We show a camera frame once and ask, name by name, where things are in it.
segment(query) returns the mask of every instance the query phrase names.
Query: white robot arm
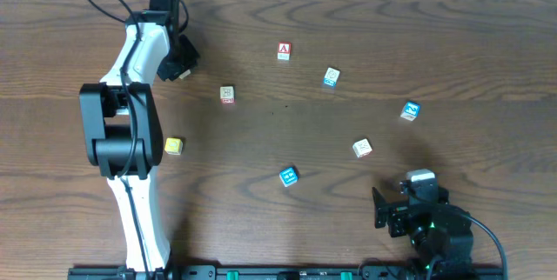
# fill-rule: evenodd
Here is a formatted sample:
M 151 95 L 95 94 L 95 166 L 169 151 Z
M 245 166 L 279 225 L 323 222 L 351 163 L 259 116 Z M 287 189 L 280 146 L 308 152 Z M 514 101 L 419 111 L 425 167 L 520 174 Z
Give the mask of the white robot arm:
M 79 93 L 87 154 L 114 192 L 127 243 L 126 267 L 136 272 L 164 270 L 171 252 L 158 206 L 164 140 L 151 86 L 157 74 L 172 81 L 190 74 L 197 63 L 198 53 L 179 35 L 178 3 L 150 0 L 148 10 L 132 13 L 124 22 L 126 39 L 114 66 L 99 83 L 84 84 Z M 131 111 L 135 129 L 134 123 L 107 125 L 104 120 Z

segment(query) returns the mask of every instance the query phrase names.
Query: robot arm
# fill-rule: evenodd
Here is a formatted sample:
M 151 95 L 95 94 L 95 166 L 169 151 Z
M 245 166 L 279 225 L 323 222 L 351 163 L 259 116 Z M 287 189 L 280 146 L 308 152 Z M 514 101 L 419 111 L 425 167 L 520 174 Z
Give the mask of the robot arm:
M 450 205 L 448 190 L 439 187 L 430 170 L 411 171 L 406 178 L 400 183 L 400 193 L 409 196 L 406 201 L 388 203 L 376 188 L 372 189 L 375 228 L 388 225 L 391 237 L 408 235 L 419 256 L 409 260 L 408 268 L 399 277 L 481 279 L 470 257 L 473 247 L 470 227 L 475 223 L 495 242 L 503 265 L 502 278 L 507 279 L 507 259 L 492 231 L 468 212 Z
M 99 166 L 117 199 L 127 243 L 126 267 L 136 272 L 163 270 L 170 256 L 158 207 L 157 171 L 163 154 L 163 133 L 151 94 L 158 74 L 175 80 L 190 73 L 198 53 L 179 35 L 179 0 L 151 0 L 148 10 L 134 12 L 141 40 L 131 55 L 125 85 L 137 119 L 137 146 L 131 167 L 119 177 L 131 148 L 130 125 L 107 125 L 106 117 L 128 116 L 120 70 L 137 38 L 128 19 L 124 46 L 114 66 L 99 83 L 84 84 L 79 93 L 87 154 Z

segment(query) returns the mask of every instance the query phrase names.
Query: cube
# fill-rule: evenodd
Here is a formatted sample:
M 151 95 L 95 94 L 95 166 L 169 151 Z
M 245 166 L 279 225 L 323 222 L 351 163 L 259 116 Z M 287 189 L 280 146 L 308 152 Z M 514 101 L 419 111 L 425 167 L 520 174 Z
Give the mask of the cube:
M 234 87 L 226 86 L 220 87 L 220 102 L 234 103 Z
M 277 58 L 282 60 L 290 60 L 290 50 L 292 49 L 292 44 L 287 42 L 281 42 L 278 44 Z
M 363 139 L 363 140 L 360 140 L 360 141 L 356 142 L 352 146 L 352 148 L 354 149 L 354 152 L 356 153 L 356 156 L 358 158 L 364 157 L 365 155 L 372 152 L 372 146 L 369 144 L 367 139 Z
M 419 105 L 413 102 L 406 102 L 404 108 L 402 109 L 401 117 L 406 120 L 413 121 L 419 114 Z
M 182 140 L 180 140 L 178 138 L 174 138 L 174 137 L 169 137 L 169 138 L 166 139 L 166 144 L 164 145 L 164 150 L 168 154 L 180 155 L 180 154 L 182 154 L 182 147 L 183 146 L 184 146 L 184 144 L 182 143 Z
M 435 174 L 431 170 L 414 170 L 406 173 L 406 180 L 412 182 L 434 179 Z
M 293 167 L 280 171 L 279 175 L 285 187 L 289 187 L 298 181 L 298 175 L 296 175 L 296 170 Z
M 337 85 L 337 80 L 339 80 L 340 71 L 333 68 L 327 69 L 325 77 L 323 78 L 323 84 L 332 86 L 334 88 Z

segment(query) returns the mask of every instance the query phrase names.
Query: wooden table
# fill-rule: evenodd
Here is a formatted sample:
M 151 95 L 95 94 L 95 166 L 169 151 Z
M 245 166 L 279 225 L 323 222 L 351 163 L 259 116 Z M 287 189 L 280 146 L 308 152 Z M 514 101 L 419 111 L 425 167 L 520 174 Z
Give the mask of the wooden table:
M 164 136 L 187 140 L 158 179 L 179 262 L 404 261 L 408 239 L 373 228 L 371 188 L 401 199 L 395 184 L 428 168 L 497 234 L 512 279 L 554 277 L 557 0 L 185 2 L 199 66 L 153 87 Z M 123 26 L 85 0 L 0 0 L 0 18 L 0 277 L 124 264 L 77 100 L 113 65 Z M 290 62 L 279 41 L 292 42 Z M 328 66 L 341 70 L 334 93 L 320 87 Z M 236 86 L 231 110 L 224 83 Z M 422 106 L 412 123 L 399 118 L 408 99 Z M 356 159 L 362 137 L 373 153 Z M 285 189 L 291 164 L 300 179 Z M 499 264 L 473 233 L 474 261 Z

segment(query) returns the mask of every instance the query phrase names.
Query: wood grain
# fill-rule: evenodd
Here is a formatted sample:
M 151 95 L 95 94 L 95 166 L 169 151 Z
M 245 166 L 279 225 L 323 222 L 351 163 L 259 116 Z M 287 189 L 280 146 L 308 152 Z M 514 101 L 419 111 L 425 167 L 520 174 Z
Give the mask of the wood grain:
M 186 138 L 158 180 L 178 261 L 404 261 L 407 239 L 373 228 L 371 188 L 399 199 L 404 173 L 430 168 L 498 235 L 512 279 L 557 272 L 557 0 L 185 1 L 202 59 L 154 87 L 164 135 Z M 0 278 L 124 263 L 77 100 L 123 41 L 85 0 L 0 0 Z M 288 63 L 279 41 L 292 42 Z M 319 86 L 328 66 L 341 70 L 334 93 Z M 234 108 L 219 103 L 223 83 Z M 422 104 L 413 123 L 399 119 L 407 99 Z M 358 160 L 360 137 L 374 152 Z M 285 189 L 289 164 L 300 180 Z M 473 232 L 474 261 L 498 264 Z

